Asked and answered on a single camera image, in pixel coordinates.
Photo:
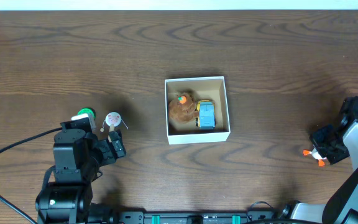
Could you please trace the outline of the pig face rattle drum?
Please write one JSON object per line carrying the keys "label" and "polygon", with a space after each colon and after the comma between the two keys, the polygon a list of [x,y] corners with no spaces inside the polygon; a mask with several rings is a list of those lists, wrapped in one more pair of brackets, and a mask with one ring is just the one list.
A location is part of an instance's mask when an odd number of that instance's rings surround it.
{"label": "pig face rattle drum", "polygon": [[115,131],[120,124],[123,124],[126,129],[129,129],[119,113],[114,111],[110,112],[106,115],[102,127],[100,128],[100,132],[103,133],[105,130],[108,130],[109,132]]}

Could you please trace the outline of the white pink plush duck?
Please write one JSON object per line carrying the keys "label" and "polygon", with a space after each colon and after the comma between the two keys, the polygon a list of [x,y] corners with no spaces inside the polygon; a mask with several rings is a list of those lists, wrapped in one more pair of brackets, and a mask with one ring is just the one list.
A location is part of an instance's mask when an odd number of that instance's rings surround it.
{"label": "white pink plush duck", "polygon": [[304,156],[312,156],[314,159],[316,159],[318,161],[318,165],[320,167],[325,166],[324,160],[326,160],[326,158],[321,156],[320,153],[316,150],[316,148],[314,148],[312,151],[303,150],[303,155]]}

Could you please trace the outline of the green round toy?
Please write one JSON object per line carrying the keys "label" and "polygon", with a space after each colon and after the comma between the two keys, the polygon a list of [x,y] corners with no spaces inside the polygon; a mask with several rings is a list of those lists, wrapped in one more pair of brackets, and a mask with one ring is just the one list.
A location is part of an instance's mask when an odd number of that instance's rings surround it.
{"label": "green round toy", "polygon": [[95,113],[94,109],[92,109],[92,108],[80,109],[79,112],[77,113],[77,115],[81,115],[81,114],[90,114],[94,119],[96,118],[96,113]]}

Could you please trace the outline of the brown plush capybara toy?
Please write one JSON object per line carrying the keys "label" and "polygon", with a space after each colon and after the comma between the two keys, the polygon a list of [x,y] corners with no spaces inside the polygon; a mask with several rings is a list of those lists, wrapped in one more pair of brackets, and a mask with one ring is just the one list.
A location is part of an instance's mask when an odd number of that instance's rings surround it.
{"label": "brown plush capybara toy", "polygon": [[168,116],[180,124],[194,121],[199,116],[199,111],[193,96],[189,93],[177,95],[168,104]]}

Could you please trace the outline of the yellow grey toy truck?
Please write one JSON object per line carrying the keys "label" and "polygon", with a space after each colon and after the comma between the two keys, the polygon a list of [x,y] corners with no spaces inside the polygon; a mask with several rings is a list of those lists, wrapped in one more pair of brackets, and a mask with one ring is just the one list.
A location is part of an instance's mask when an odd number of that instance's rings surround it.
{"label": "yellow grey toy truck", "polygon": [[216,126],[214,102],[211,100],[199,100],[196,110],[198,112],[197,127],[200,129],[214,129]]}

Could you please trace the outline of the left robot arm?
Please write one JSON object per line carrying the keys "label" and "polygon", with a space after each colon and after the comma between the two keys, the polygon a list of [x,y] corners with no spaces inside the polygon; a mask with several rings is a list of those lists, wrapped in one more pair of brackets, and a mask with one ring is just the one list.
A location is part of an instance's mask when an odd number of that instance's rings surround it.
{"label": "left robot arm", "polygon": [[100,167],[126,155],[120,130],[99,140],[83,129],[64,129],[54,137],[55,166],[45,177],[35,201],[38,223],[117,223],[112,208],[92,203],[91,184],[102,176]]}

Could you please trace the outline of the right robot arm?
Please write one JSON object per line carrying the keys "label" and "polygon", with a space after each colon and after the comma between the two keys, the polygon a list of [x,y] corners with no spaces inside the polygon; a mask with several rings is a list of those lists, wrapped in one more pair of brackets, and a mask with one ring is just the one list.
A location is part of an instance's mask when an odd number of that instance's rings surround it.
{"label": "right robot arm", "polygon": [[280,218],[290,223],[358,223],[358,96],[346,98],[337,121],[310,134],[310,141],[313,150],[305,154],[320,164],[349,158],[353,172],[327,203],[295,202],[283,209]]}

